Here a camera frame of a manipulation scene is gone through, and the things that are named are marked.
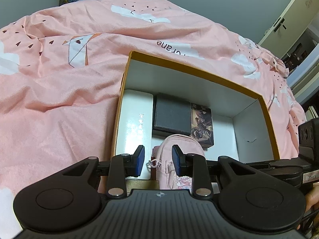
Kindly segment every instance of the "black box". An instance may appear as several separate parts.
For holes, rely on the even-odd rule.
[[[167,94],[157,94],[154,103],[153,134],[159,136],[173,134],[190,136],[190,102]]]

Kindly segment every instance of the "pink duvet cover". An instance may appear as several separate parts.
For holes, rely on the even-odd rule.
[[[87,156],[109,158],[132,50],[261,94],[281,157],[297,156],[305,114],[283,62],[254,42],[167,0],[86,0],[42,10],[0,30],[0,238],[20,230],[12,200],[23,187]]]

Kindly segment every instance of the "silver screw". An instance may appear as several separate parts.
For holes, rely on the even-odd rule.
[[[112,196],[120,196],[124,193],[124,190],[121,188],[111,188],[108,190],[108,193]]]
[[[212,193],[212,191],[209,190],[209,189],[207,189],[207,188],[200,188],[200,189],[197,189],[197,190],[195,191],[195,193],[196,193],[197,195],[199,195],[199,196],[205,197],[205,196],[210,195],[210,194]]]

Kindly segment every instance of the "gray ribbed surface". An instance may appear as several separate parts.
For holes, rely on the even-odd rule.
[[[134,190],[123,200],[110,201],[91,224],[64,235],[24,231],[17,239],[301,239],[297,231],[254,235],[225,221],[213,203],[189,197],[188,191]]]

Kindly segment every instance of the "pink bag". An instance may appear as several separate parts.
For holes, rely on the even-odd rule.
[[[200,144],[184,135],[168,136],[162,144],[153,150],[155,159],[152,161],[153,166],[156,166],[156,180],[159,182],[160,190],[182,190],[192,188],[192,178],[188,176],[178,177],[175,172],[172,161],[172,146],[178,145],[184,154],[194,153],[201,156],[204,151]]]

